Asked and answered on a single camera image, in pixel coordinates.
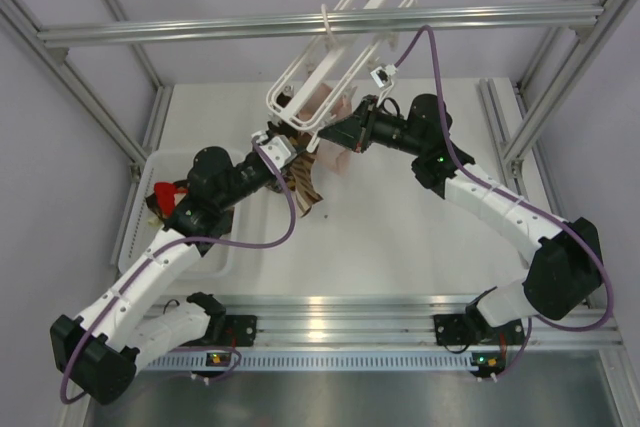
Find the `brown beige striped sock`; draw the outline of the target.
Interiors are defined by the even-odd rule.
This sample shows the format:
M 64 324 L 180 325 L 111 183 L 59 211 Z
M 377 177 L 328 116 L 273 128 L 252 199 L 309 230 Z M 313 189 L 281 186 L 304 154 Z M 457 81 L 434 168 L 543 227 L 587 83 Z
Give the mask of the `brown beige striped sock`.
M 289 166 L 287 185 L 294 194 L 297 216 L 303 218 L 310 213 L 313 206 L 323 200 L 315 190 L 312 181 L 312 167 L 316 156 L 304 152 Z

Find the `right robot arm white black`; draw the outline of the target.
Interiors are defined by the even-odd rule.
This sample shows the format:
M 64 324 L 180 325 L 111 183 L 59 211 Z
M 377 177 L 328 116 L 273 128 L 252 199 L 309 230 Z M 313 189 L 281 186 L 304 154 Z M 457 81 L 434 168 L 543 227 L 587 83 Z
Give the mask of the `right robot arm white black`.
M 584 218 L 568 222 L 528 205 L 451 143 L 451 125 L 434 94 L 415 97 L 406 117 L 366 96 L 319 136 L 356 153 L 379 144 L 412 155 L 411 169 L 423 188 L 484 222 L 527 262 L 524 279 L 493 287 L 466 306 L 466 343 L 490 343 L 515 320 L 563 319 L 603 283 L 596 227 Z

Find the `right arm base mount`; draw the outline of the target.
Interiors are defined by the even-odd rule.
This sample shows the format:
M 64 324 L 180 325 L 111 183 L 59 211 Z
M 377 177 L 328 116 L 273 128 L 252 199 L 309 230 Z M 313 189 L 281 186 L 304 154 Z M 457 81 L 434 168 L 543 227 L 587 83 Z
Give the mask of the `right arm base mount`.
M 470 346 L 475 334 L 462 313 L 437 314 L 433 316 L 436 344 L 441 347 Z

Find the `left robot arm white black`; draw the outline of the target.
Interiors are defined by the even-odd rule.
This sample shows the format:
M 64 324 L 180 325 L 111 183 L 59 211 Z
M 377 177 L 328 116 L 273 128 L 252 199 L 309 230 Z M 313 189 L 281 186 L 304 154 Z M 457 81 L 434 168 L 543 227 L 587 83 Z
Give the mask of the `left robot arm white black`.
M 298 155 L 282 136 L 253 139 L 251 152 L 238 164 L 221 147 L 207 147 L 195 155 L 185 196 L 138 260 L 93 304 L 52 324 L 63 404 L 90 396 L 108 405 L 140 370 L 164 354 L 192 341 L 214 344 L 223 338 L 226 310 L 210 294 L 192 294 L 174 311 L 151 321 L 143 316 L 211 247 L 266 250 L 291 237 L 294 220 L 279 238 L 263 243 L 232 240 L 226 230 L 237 203 L 274 182 L 284 192 L 289 190 L 284 174 Z

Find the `brown yellow argyle sock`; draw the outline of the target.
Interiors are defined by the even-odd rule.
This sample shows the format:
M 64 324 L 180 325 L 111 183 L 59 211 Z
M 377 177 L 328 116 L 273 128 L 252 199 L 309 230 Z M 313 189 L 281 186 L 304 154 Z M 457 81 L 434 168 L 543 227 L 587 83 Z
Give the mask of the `brown yellow argyle sock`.
M 290 125 L 283 122 L 269 120 L 267 122 L 269 141 L 268 147 L 275 146 L 279 150 L 285 149 L 289 153 L 290 160 L 306 158 L 315 161 L 316 153 L 309 152 L 307 147 L 311 141 L 311 137 L 295 130 Z

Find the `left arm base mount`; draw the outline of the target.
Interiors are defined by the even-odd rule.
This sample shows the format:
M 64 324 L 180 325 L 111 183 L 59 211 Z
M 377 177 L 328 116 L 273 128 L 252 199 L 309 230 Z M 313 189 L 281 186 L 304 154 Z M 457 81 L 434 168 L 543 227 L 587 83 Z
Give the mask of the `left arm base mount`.
M 257 335 L 254 315 L 227 315 L 214 344 L 223 347 L 252 347 Z

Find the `white plastic clip hanger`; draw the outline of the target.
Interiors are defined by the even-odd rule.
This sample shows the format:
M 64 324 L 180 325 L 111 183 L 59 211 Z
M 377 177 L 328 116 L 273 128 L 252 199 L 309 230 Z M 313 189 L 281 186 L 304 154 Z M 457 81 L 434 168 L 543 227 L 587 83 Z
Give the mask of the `white plastic clip hanger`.
M 338 107 L 351 101 L 355 92 L 352 83 L 357 75 L 385 65 L 376 56 L 377 51 L 384 43 L 397 42 L 396 27 L 371 30 L 367 33 L 369 39 L 361 41 L 360 33 L 347 31 L 344 16 L 354 14 L 360 21 L 370 13 L 385 9 L 398 13 L 415 3 L 416 0 L 339 0 L 332 9 L 322 5 L 320 31 L 266 95 L 271 117 L 308 134 L 311 141 L 307 150 L 314 151 L 320 143 L 318 132 L 337 119 Z M 382 101 L 394 87 L 395 83 L 386 90 L 377 87 L 376 96 Z

